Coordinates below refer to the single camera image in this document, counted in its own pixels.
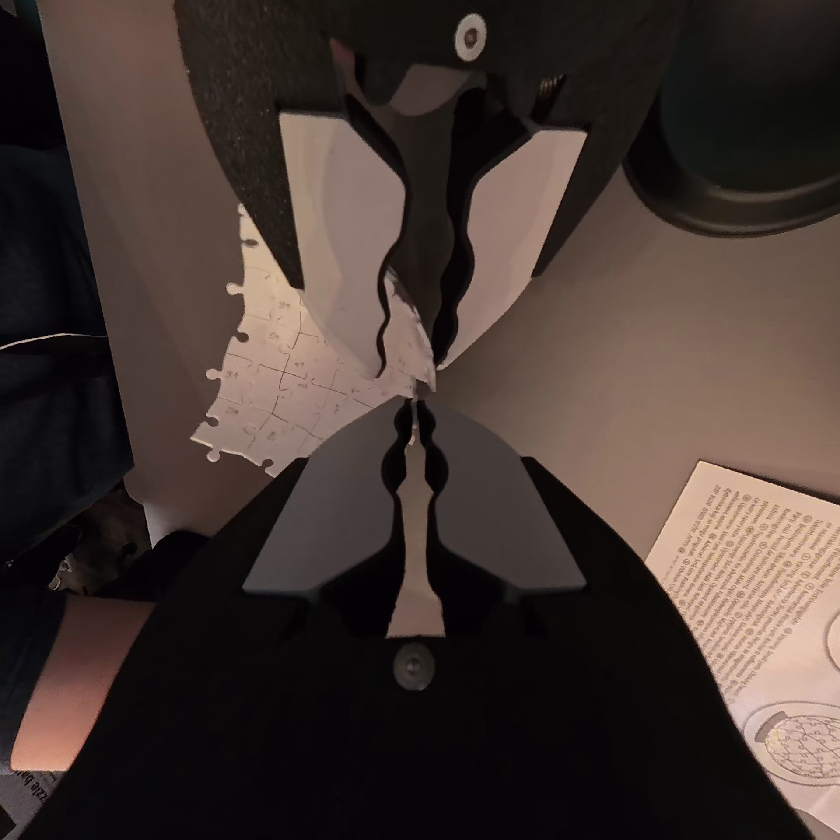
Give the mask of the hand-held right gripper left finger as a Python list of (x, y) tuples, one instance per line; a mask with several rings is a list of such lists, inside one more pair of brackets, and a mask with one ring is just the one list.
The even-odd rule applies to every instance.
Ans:
[(381, 552), (402, 526), (412, 400), (393, 398), (308, 459), (245, 580), (245, 593), (311, 595)]

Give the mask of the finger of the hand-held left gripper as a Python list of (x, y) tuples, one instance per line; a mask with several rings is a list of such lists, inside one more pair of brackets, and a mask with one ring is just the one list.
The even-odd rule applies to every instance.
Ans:
[(529, 284), (587, 139), (540, 129), (478, 178), (466, 219), (468, 283), (443, 370), (492, 327)]
[(346, 119), (282, 111), (279, 126), (312, 320), (364, 376), (390, 366), (434, 389), (431, 343), (392, 268), (402, 178)]

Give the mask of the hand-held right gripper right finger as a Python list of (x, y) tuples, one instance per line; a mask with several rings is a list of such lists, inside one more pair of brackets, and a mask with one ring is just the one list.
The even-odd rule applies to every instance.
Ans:
[(522, 458), (476, 420), (421, 401), (425, 478), (439, 547), (516, 595), (580, 592), (585, 577)]

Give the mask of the assembled white puzzle section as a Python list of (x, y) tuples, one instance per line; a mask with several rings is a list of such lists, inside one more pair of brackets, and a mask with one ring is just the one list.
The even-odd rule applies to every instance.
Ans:
[(206, 372), (218, 381), (218, 393), (191, 440), (208, 448), (210, 461), (238, 455), (276, 477), (374, 408), (415, 397), (421, 383), (434, 388), (436, 372), (417, 310), (391, 270), (387, 364), (370, 378), (327, 343), (244, 206), (237, 210), (244, 275), (226, 290), (243, 298), (238, 334), (246, 340), (232, 336), (220, 369)]

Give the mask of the person's right forearm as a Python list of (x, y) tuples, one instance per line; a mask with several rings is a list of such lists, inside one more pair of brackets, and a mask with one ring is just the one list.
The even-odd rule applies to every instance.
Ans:
[(14, 741), (14, 771), (67, 771), (95, 725), (153, 602), (69, 595)]

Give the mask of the black round ball stand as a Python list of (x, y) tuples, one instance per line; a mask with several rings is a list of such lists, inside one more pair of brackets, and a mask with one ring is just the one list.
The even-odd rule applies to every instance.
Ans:
[(666, 222), (773, 235), (839, 209), (839, 2), (689, 4), (623, 168)]

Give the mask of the white instruction leaflet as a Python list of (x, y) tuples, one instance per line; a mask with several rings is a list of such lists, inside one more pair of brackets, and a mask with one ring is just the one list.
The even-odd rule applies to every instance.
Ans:
[(838, 504), (699, 461), (646, 565), (753, 756), (838, 832)]

